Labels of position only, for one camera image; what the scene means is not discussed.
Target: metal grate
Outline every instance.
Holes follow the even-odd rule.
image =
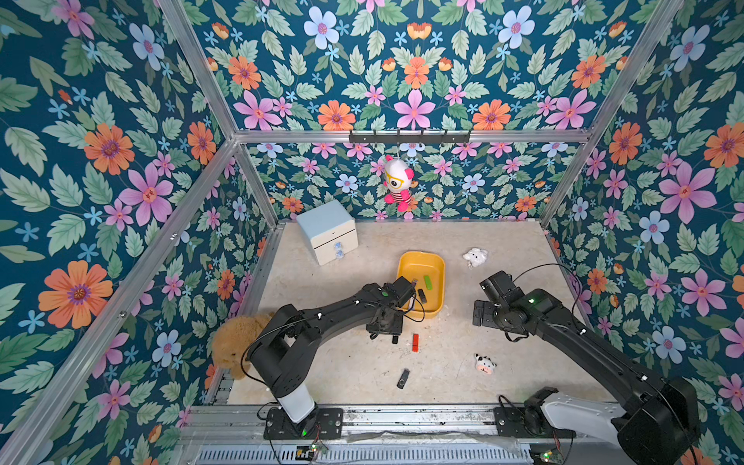
[[[296,461],[296,445],[275,445],[282,464],[308,464]],[[332,444],[328,453],[319,455],[314,464],[531,464],[529,446],[521,456],[497,446],[485,444]],[[275,464],[274,452],[268,445],[205,446],[197,465]]]

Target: hanging plush toy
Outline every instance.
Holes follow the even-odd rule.
[[[385,196],[385,203],[397,203],[398,211],[406,211],[409,207],[408,201],[411,199],[408,188],[411,187],[414,171],[400,158],[387,155],[385,160],[388,162],[385,163],[384,185],[390,190]]]

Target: pink flower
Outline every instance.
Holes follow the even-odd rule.
[[[166,276],[163,294],[168,294],[168,300],[171,301],[174,295],[181,295],[181,286],[183,285],[184,281],[179,279],[179,273],[175,273],[173,276]]]
[[[106,418],[109,412],[111,413],[111,419],[116,420],[116,417],[119,416],[119,406],[129,403],[129,396],[125,394],[129,390],[129,387],[129,381],[119,386],[119,380],[114,379],[114,382],[111,383],[109,394],[101,394],[97,397],[98,403],[103,406],[98,413],[99,420]]]
[[[80,12],[80,1],[57,0],[57,3],[60,4],[59,7],[52,8],[51,12],[67,23],[70,34],[73,37],[77,37],[82,32],[89,39],[93,39],[93,31],[91,31],[88,25],[95,23],[95,20],[88,13],[84,11],[82,13]]]
[[[483,3],[486,0],[478,0],[478,3]],[[475,9],[475,0],[458,0],[458,6],[464,7],[467,6],[467,10],[473,11]]]
[[[586,89],[576,94],[573,101],[570,101],[567,97],[559,98],[556,103],[559,111],[548,116],[545,122],[547,124],[558,123],[556,129],[565,129],[568,127],[568,123],[571,123],[573,128],[581,127],[584,124],[584,117],[581,115],[590,112],[597,106],[594,102],[583,103],[584,100],[586,100]]]
[[[600,328],[600,330],[602,330],[602,334],[606,335],[606,334],[609,334],[610,328],[613,327],[614,325],[612,324],[611,321],[607,320],[607,317],[602,317],[600,318],[599,324],[597,324],[597,326]]]
[[[478,154],[478,152],[475,151],[478,147],[481,146],[480,142],[466,142],[465,144],[457,144],[457,147],[452,149],[452,153],[457,155],[460,154],[460,160],[464,160],[468,157],[468,155],[474,157]]]
[[[219,226],[219,215],[221,215],[220,212],[217,211],[215,207],[212,207],[211,210],[206,211],[207,214],[207,225],[212,227],[212,231],[217,229],[217,226]]]
[[[109,349],[104,353],[100,360],[98,360],[98,363],[95,364],[95,368],[93,368],[94,378],[99,378],[100,375],[103,374],[103,371],[106,369],[106,359],[109,360],[111,365],[119,365],[124,361],[124,357],[121,355],[121,350],[118,350],[116,347],[123,346],[128,338],[128,333],[119,333],[114,337],[114,340],[111,341],[111,345],[109,345]]]
[[[346,155],[348,155],[349,158],[356,157],[359,161],[364,160],[365,155],[370,155],[372,153],[372,149],[369,148],[369,144],[346,144],[344,143],[344,147],[351,149],[348,152],[346,152]]]
[[[615,226],[620,224],[620,211],[615,210],[613,207],[610,207],[608,211],[604,212],[602,215],[604,215],[604,225],[608,226],[610,229],[613,229]]]
[[[438,174],[439,176],[446,176],[447,173],[452,172],[452,162],[447,161],[444,158],[441,158],[439,161],[434,163],[434,173]]]
[[[537,103],[537,113],[535,115],[548,116],[548,113],[556,109],[557,99],[546,97],[545,102]]]
[[[661,170],[661,177],[666,177],[667,173],[674,176],[677,174],[677,167],[682,164],[682,159],[677,158],[677,151],[671,152],[667,155],[666,153],[661,154],[661,163],[656,165],[657,170]]]
[[[377,5],[378,7],[384,7],[385,6],[385,0],[356,0],[358,3],[365,3],[367,2],[367,11],[372,13],[374,11],[374,6]]]
[[[116,199],[114,201],[114,206],[106,205],[103,207],[103,209],[111,215],[110,217],[106,218],[106,224],[107,225],[113,225],[116,224],[116,228],[119,231],[124,230],[124,223],[127,225],[131,225],[134,223],[135,220],[132,219],[132,217],[129,215],[132,213],[132,207],[126,206],[122,208],[121,200]]]
[[[398,119],[398,127],[406,127],[410,124],[411,129],[416,129],[416,123],[421,127],[431,126],[431,122],[424,115],[433,112],[436,105],[433,102],[421,104],[422,99],[421,91],[414,89],[408,94],[408,103],[410,105],[405,102],[398,102],[394,105],[395,111],[403,115]]]
[[[465,97],[463,86],[458,86],[457,88],[450,87],[449,93],[444,96],[444,100],[448,100],[449,105],[452,106],[456,103],[463,103],[463,97]]]
[[[272,99],[272,105],[273,105],[272,110],[275,112],[279,112],[279,115],[282,118],[284,118],[285,116],[292,116],[292,104],[284,101],[284,97],[279,97],[279,100],[275,98]]]
[[[315,175],[315,173],[320,170],[320,168],[318,168],[318,162],[309,158],[305,158],[301,163],[301,166],[302,170],[305,173],[310,173],[311,176]]]
[[[519,157],[510,158],[507,160],[507,173],[511,174],[514,171],[519,171],[519,167],[523,167],[525,164],[519,160]]]
[[[251,276],[251,273],[246,274],[243,276],[243,279],[240,281],[240,287],[239,289],[233,290],[233,299],[235,302],[230,306],[230,313],[229,318],[234,317],[237,315],[237,311],[240,309],[240,306],[243,304],[243,299],[246,298],[246,291],[248,290],[248,286],[251,285],[251,281],[253,280],[253,277]]]
[[[731,218],[731,221],[733,221],[733,222],[742,222],[742,221],[744,221],[744,203],[741,203],[741,202],[735,203],[734,204],[734,210],[739,211],[739,212],[742,212],[742,213],[735,214],[734,217]]]
[[[385,172],[385,157],[380,157],[377,161],[370,161],[372,166],[372,173],[377,174],[378,177],[382,176]]]
[[[385,96],[382,93],[382,86],[380,86],[379,88],[370,86],[370,89],[365,92],[365,97],[368,99],[367,104],[375,104],[379,106],[380,101],[385,99]]]
[[[158,168],[152,163],[145,167],[144,179],[137,171],[129,170],[129,182],[136,189],[122,190],[119,199],[132,207],[139,205],[136,214],[137,224],[144,226],[150,222],[150,214],[154,215],[159,222],[165,222],[173,212],[173,207],[163,196],[173,192],[173,183],[170,181],[158,183]]]
[[[671,195],[661,204],[663,214],[672,213],[679,206],[679,219],[684,224],[688,224],[695,215],[693,203],[701,208],[709,208],[716,204],[716,197],[712,192],[699,190],[713,181],[716,174],[715,168],[705,168],[700,170],[695,177],[692,177],[693,168],[689,163],[683,161],[677,169],[677,182],[671,179],[665,179],[658,183],[661,192]]]
[[[686,304],[693,304],[697,301],[697,310],[700,315],[706,316],[711,310],[708,304],[718,310],[726,308],[726,303],[723,299],[714,294],[715,292],[721,292],[726,287],[726,283],[717,279],[708,283],[708,273],[702,268],[695,273],[695,281],[690,278],[682,278],[682,286],[692,291],[686,292],[682,296],[682,301]]]
[[[721,336],[727,341],[733,342],[726,347],[726,355],[732,359],[738,359],[744,355],[744,318],[737,318],[736,331],[731,328],[721,328]]]
[[[667,275],[659,276],[655,272],[651,272],[651,279],[646,278],[644,282],[649,287],[648,294],[656,294],[656,298],[660,301],[664,300],[665,292],[672,292],[672,288],[669,287],[669,284],[665,284],[667,282]]]
[[[488,148],[487,153],[494,153],[496,158],[501,158],[505,153],[511,153],[514,150],[511,144],[506,142],[491,142],[491,147]]]
[[[271,131],[269,124],[281,124],[281,118],[271,113],[274,109],[272,99],[262,98],[261,103],[256,101],[256,97],[249,91],[243,92],[243,99],[246,103],[238,102],[233,107],[242,115],[248,115],[244,121],[246,129],[255,129],[260,126],[262,131]]]
[[[744,406],[744,390],[742,389],[741,377],[734,373],[731,375],[731,381],[729,381],[725,376],[718,376],[718,382],[723,386],[718,390],[718,395],[724,399],[731,399],[731,406],[734,407],[734,410],[740,411]]]
[[[320,153],[321,157],[323,157],[323,159],[326,159],[326,160],[328,159],[329,154],[335,155],[336,153],[338,153],[338,151],[333,146],[333,144],[328,144],[326,142],[323,142],[322,144],[317,144],[313,142],[312,145],[315,146],[312,148],[312,152],[315,154]]]
[[[153,289],[153,286],[155,286],[155,281],[150,281],[150,284],[147,285],[147,288],[145,288],[144,292],[140,296],[139,302],[135,304],[135,306],[132,308],[132,311],[130,312],[132,316],[139,315],[139,311],[142,308],[142,305],[152,305],[153,304],[153,297],[148,294],[147,292]]]
[[[176,169],[176,166],[170,162],[170,154],[163,155],[163,152],[158,150],[158,158],[153,160],[153,164],[158,167],[158,176],[171,177],[171,172]]]
[[[625,170],[620,170],[616,173],[615,170],[609,172],[609,179],[604,182],[604,187],[607,187],[607,198],[615,196],[616,199],[620,198],[622,190],[628,187],[628,181],[623,181],[625,176]]]
[[[594,179],[596,179],[599,177],[600,171],[607,168],[607,163],[603,161],[605,158],[605,155],[607,155],[606,150],[602,150],[600,152],[599,150],[594,149],[594,152],[591,153],[591,157],[589,157],[589,159],[586,160],[586,164],[589,166],[586,169],[587,176],[593,176]]]

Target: floral wallpaper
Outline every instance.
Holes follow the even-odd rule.
[[[0,443],[222,142],[150,0],[0,7]],[[231,160],[36,463],[165,464],[265,225]]]
[[[241,128],[335,131],[588,126],[655,4],[185,3]]]
[[[596,331],[695,387],[699,463],[741,464],[744,13],[693,5],[644,67],[638,110],[619,112],[586,162],[552,241]]]

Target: orange flower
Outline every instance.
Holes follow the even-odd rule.
[[[263,239],[261,239],[260,241],[258,241],[258,252],[256,253],[256,255],[258,257],[260,257],[261,254],[263,253],[263,248],[264,247],[266,247],[266,238],[265,237]]]
[[[217,367],[214,366],[214,363],[210,363],[209,368],[207,368],[207,379],[204,380],[204,389],[209,389],[212,386],[216,372]]]
[[[65,102],[67,102],[68,105],[72,105],[72,99],[70,98],[70,94],[63,91],[62,89],[58,90],[57,94],[59,94],[60,98],[64,100]]]
[[[191,145],[191,155],[199,160],[202,164],[207,164],[214,157],[217,151],[217,145],[214,143],[212,130],[208,129],[204,123],[191,123],[188,127],[191,134],[187,136],[188,144]]]
[[[48,312],[49,322],[58,328],[67,326],[72,319],[74,329],[91,324],[91,313],[98,316],[106,300],[113,292],[113,283],[104,281],[106,270],[93,265],[88,270],[88,262],[70,262],[67,272],[55,269],[44,279],[44,284],[54,289],[39,294],[39,310]]]
[[[392,58],[388,58],[382,63],[382,69],[384,69],[387,72],[393,71],[395,69],[395,60]]]
[[[530,211],[535,208],[535,204],[537,204],[537,199],[535,197],[525,196],[523,199],[519,199],[516,201],[516,210]]]
[[[724,164],[727,168],[739,163],[739,157],[744,157],[744,123],[736,123],[731,128],[728,124],[718,128],[718,135],[712,135],[705,143],[710,147],[705,151],[705,159],[711,161],[711,166],[720,168]]]
[[[612,27],[609,29],[609,36],[612,38],[615,38],[620,35],[625,30],[625,27],[628,25],[625,21],[618,21],[612,25]]]
[[[641,127],[637,123],[625,123],[622,128],[615,131],[612,136],[614,142],[610,142],[609,152],[612,154],[612,163],[627,164],[628,158],[633,160],[638,154],[638,146],[643,141],[643,135],[638,131]]]
[[[351,131],[354,129],[352,123],[356,122],[356,116],[350,115],[351,108],[342,103],[339,105],[338,100],[331,100],[326,105],[321,105],[318,115],[318,122],[323,124],[326,131]]]
[[[429,67],[423,58],[413,57],[411,58],[411,64],[405,67],[405,83],[413,89],[421,89],[421,86],[429,80],[426,76],[428,73]]]
[[[284,200],[281,202],[284,204],[284,209],[289,210],[292,213],[300,213],[302,209],[305,208],[304,205],[302,205],[302,201],[295,197],[284,197]]]
[[[230,31],[228,31],[227,27],[224,24],[220,24],[219,22],[212,24],[212,30],[222,40],[226,40],[230,36]]]
[[[163,432],[163,425],[157,425],[153,430],[150,432],[149,435],[147,435],[147,441],[150,442],[150,444],[154,444],[158,439],[160,439],[160,434]]]
[[[476,131],[503,129],[504,125],[511,119],[510,110],[509,104],[501,103],[500,100],[491,100],[490,105],[484,103],[478,107],[479,113],[472,117],[472,122],[475,123],[473,129]]]
[[[108,124],[99,124],[96,129],[98,132],[86,135],[89,144],[85,148],[86,157],[95,160],[93,166],[96,170],[118,176],[122,170],[129,169],[130,161],[135,160],[135,153],[130,150],[132,141],[116,126],[109,128]]]
[[[232,295],[235,288],[235,273],[227,269],[222,272],[222,277],[217,281],[217,295],[225,300]]]
[[[449,58],[443,58],[439,60],[439,71],[447,72],[452,69],[452,60]]]
[[[245,57],[231,58],[228,72],[233,75],[233,81],[243,86],[245,90],[258,89],[261,74],[253,62]]]
[[[595,268],[589,272],[587,283],[594,294],[601,294],[607,290],[607,278],[604,277],[604,272],[600,269]]]
[[[432,25],[428,22],[422,24],[412,22],[408,25],[407,30],[408,35],[411,36],[412,39],[425,39],[426,37],[429,37],[430,33],[432,33]]]
[[[607,65],[605,64],[604,57],[597,58],[597,55],[592,55],[582,61],[576,67],[577,71],[571,76],[574,81],[575,88],[587,89],[590,85],[600,80],[600,74],[602,74]]]

